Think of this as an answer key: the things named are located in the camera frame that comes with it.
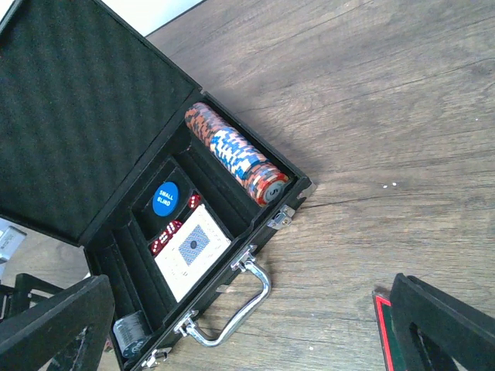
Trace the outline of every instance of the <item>blue poker chip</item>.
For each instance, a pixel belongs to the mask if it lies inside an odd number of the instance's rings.
[[[158,216],[168,216],[177,207],[179,201],[179,189],[172,182],[165,182],[153,196],[153,211]]]

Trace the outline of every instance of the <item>black case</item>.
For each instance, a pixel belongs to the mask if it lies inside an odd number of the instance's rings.
[[[122,369],[138,369],[189,310],[201,315],[240,272],[233,259],[259,251],[313,190],[310,180],[98,0],[16,2],[0,30],[1,216],[84,246],[106,274],[114,320],[143,310],[152,337]],[[209,104],[290,180],[258,206],[184,123]],[[177,303],[149,244],[169,219],[149,212],[159,184],[195,189],[232,244]],[[190,213],[186,200],[180,216]]]

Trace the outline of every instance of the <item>wooden table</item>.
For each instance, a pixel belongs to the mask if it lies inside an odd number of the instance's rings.
[[[383,370],[371,292],[398,272],[495,316],[494,35],[493,0],[208,0],[149,37],[319,185],[263,249],[271,297],[163,369]],[[6,273],[66,287],[84,265],[30,233]],[[240,276],[202,325],[258,285]]]

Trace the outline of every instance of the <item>case handle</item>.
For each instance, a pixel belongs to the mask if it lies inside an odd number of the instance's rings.
[[[233,260],[230,267],[233,271],[240,269],[242,272],[250,271],[254,276],[259,278],[263,284],[263,288],[254,298],[246,303],[246,305],[239,309],[236,314],[230,319],[227,325],[217,338],[209,336],[203,332],[198,324],[193,320],[193,317],[197,316],[198,311],[188,311],[179,321],[174,328],[175,333],[182,333],[183,336],[191,335],[199,344],[212,347],[219,346],[226,342],[230,336],[242,325],[242,323],[248,319],[251,313],[265,301],[271,291],[271,281],[267,272],[255,263],[256,259],[251,255],[251,252],[256,250],[256,245],[249,245],[249,247],[237,255]]]

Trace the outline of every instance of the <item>black foam lining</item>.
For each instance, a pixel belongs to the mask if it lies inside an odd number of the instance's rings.
[[[93,0],[25,0],[0,35],[1,214],[77,242],[193,83]]]

